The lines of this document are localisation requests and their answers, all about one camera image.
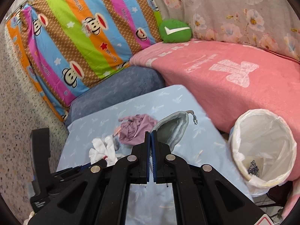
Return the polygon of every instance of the gray drawstring bag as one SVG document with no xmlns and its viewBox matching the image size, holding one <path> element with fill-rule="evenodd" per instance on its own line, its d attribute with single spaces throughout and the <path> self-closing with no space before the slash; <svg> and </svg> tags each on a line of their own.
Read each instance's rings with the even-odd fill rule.
<svg viewBox="0 0 300 225">
<path fill-rule="evenodd" d="M 189 113 L 193 115 L 194 124 L 197 124 L 198 121 L 194 111 L 179 111 L 160 120 L 151 130 L 151 132 L 153 130 L 157 131 L 157 140 L 169 145 L 171 152 L 185 133 L 189 122 Z"/>
</svg>

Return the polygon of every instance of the silver screw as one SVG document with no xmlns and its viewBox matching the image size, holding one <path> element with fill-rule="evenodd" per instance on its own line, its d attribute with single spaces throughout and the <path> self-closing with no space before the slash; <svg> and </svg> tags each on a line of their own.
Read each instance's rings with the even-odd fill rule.
<svg viewBox="0 0 300 225">
<path fill-rule="evenodd" d="M 137 157 L 135 155 L 130 155 L 127 157 L 127 160 L 130 162 L 134 162 L 137 159 Z"/>
<path fill-rule="evenodd" d="M 176 157 L 175 157 L 174 155 L 172 155 L 172 154 L 169 154 L 169 155 L 166 156 L 166 159 L 167 159 L 168 161 L 174 161 L 175 158 L 176 158 Z"/>
<path fill-rule="evenodd" d="M 208 164 L 205 164 L 202 168 L 203 168 L 203 170 L 206 171 L 206 172 L 210 172 L 210 171 L 212 170 L 211 165 L 208 165 Z"/>
<path fill-rule="evenodd" d="M 91 167 L 91 172 L 92 173 L 97 173 L 101 170 L 101 168 L 99 166 L 92 166 Z"/>
</svg>

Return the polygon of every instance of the orange stripe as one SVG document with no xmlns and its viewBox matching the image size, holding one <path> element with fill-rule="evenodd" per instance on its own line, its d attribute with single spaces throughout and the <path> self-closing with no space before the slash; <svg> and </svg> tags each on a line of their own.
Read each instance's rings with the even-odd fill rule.
<svg viewBox="0 0 300 225">
<path fill-rule="evenodd" d="M 29 74 L 28 72 L 28 69 L 27 67 L 31 67 L 30 65 L 30 62 L 26 56 L 26 53 L 25 53 L 25 49 L 23 47 L 23 43 L 22 43 L 22 40 L 21 40 L 21 34 L 20 34 L 20 31 L 19 31 L 19 27 L 17 26 L 16 28 L 12 28 L 11 27 L 11 19 L 9 19 L 7 21 L 7 28 L 8 28 L 8 32 L 11 36 L 11 38 L 17 38 L 16 41 L 14 41 L 14 45 L 15 45 L 15 49 L 16 49 L 16 53 L 17 53 L 17 56 L 19 57 L 20 61 L 21 61 L 21 64 L 25 70 L 25 72 L 27 73 L 28 77 L 30 78 L 30 80 L 32 81 L 32 83 L 34 84 L 34 86 L 36 87 L 37 91 L 38 92 L 43 92 L 43 89 L 41 87 L 41 85 L 39 84 L 39 82 L 36 82 L 32 77 L 31 75 Z M 51 108 L 51 110 L 54 112 L 55 116 L 61 121 L 61 122 L 64 122 L 63 118 L 61 117 L 61 115 L 56 111 L 56 109 L 53 107 L 53 105 L 51 104 L 51 102 L 49 101 L 49 99 L 47 98 L 46 95 L 44 95 L 42 97 L 44 99 L 44 101 L 46 101 L 46 103 L 48 104 L 48 106 Z"/>
<path fill-rule="evenodd" d="M 75 0 L 65 0 L 65 1 L 67 2 L 71 11 L 74 13 L 74 15 L 77 17 L 77 19 L 79 20 L 80 23 L 88 17 L 95 16 L 95 14 L 91 13 L 91 11 L 89 10 L 89 8 L 86 5 L 84 0 L 77 0 L 83 8 L 81 11 L 79 11 L 79 8 L 76 7 Z M 91 42 L 93 43 L 95 48 L 97 48 L 97 50 L 103 54 L 103 56 L 105 57 L 105 59 L 107 60 L 109 66 L 111 68 L 116 67 L 117 65 L 123 63 L 122 59 L 115 52 L 113 46 L 110 44 L 109 40 L 107 39 L 107 37 L 104 34 L 104 32 L 102 31 L 102 29 L 100 29 L 100 34 L 98 34 L 98 35 L 91 34 L 89 39 L 91 40 Z M 101 48 L 102 43 L 107 44 L 108 50 L 111 52 L 111 54 L 113 56 L 115 56 L 117 58 L 116 62 L 113 60 L 113 58 L 107 52 L 105 52 L 105 50 L 102 50 L 102 48 Z"/>
</svg>

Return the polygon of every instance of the brown checkered stripe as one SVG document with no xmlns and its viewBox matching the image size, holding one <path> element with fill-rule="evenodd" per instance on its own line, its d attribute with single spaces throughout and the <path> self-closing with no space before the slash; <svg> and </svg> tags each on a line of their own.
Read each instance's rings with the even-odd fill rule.
<svg viewBox="0 0 300 225">
<path fill-rule="evenodd" d="M 65 104 L 65 102 L 58 96 L 58 94 L 53 90 L 53 88 L 49 85 L 48 81 L 45 79 L 45 77 L 43 76 L 43 74 L 41 73 L 39 67 L 37 66 L 37 62 L 34 61 L 30 50 L 29 50 L 29 46 L 28 46 L 28 24 L 27 21 L 25 19 L 25 16 L 23 14 L 23 12 L 20 12 L 20 18 L 21 18 L 21 39 L 22 39 L 22 43 L 25 49 L 25 53 L 28 56 L 31 66 L 33 67 L 35 73 L 37 75 L 39 75 L 42 80 L 44 81 L 44 83 L 47 85 L 48 89 L 50 90 L 50 92 L 52 93 L 52 95 L 54 95 L 54 97 L 59 101 L 59 103 L 62 105 L 62 107 L 69 109 L 69 107 Z"/>
<path fill-rule="evenodd" d="M 157 21 L 152 8 L 148 5 L 147 0 L 137 0 L 137 2 L 142 10 L 144 18 L 147 21 L 151 35 L 153 36 L 156 42 L 160 42 L 161 37 L 159 35 Z"/>
<path fill-rule="evenodd" d="M 142 50 L 141 45 L 135 40 L 135 34 L 131 31 L 129 24 L 123 19 L 113 8 L 110 0 L 102 0 L 110 16 L 112 17 L 115 25 L 117 26 L 120 34 L 124 37 L 129 45 L 132 54 Z"/>
<path fill-rule="evenodd" d="M 55 15 L 48 6 L 47 1 L 36 0 L 34 4 L 32 4 L 32 7 L 35 9 L 37 14 L 43 13 L 47 17 L 48 25 L 45 27 L 45 30 L 57 46 L 58 50 L 61 52 L 62 56 L 67 60 L 67 62 L 75 61 L 82 68 L 84 72 L 84 78 L 81 79 L 82 83 L 89 88 L 100 83 L 100 78 L 90 68 L 89 64 L 78 51 L 72 40 L 63 31 Z"/>
</svg>

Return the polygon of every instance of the green cushion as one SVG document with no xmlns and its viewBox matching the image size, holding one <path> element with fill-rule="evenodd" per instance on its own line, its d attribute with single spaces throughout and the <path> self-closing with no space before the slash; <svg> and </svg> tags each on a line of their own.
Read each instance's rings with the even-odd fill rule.
<svg viewBox="0 0 300 225">
<path fill-rule="evenodd" d="M 178 28 L 182 28 L 183 30 L 180 31 L 174 30 Z M 164 43 L 183 43 L 191 39 L 192 30 L 184 22 L 181 22 L 176 19 L 168 19 L 168 20 L 164 20 L 160 24 L 159 34 Z"/>
</svg>

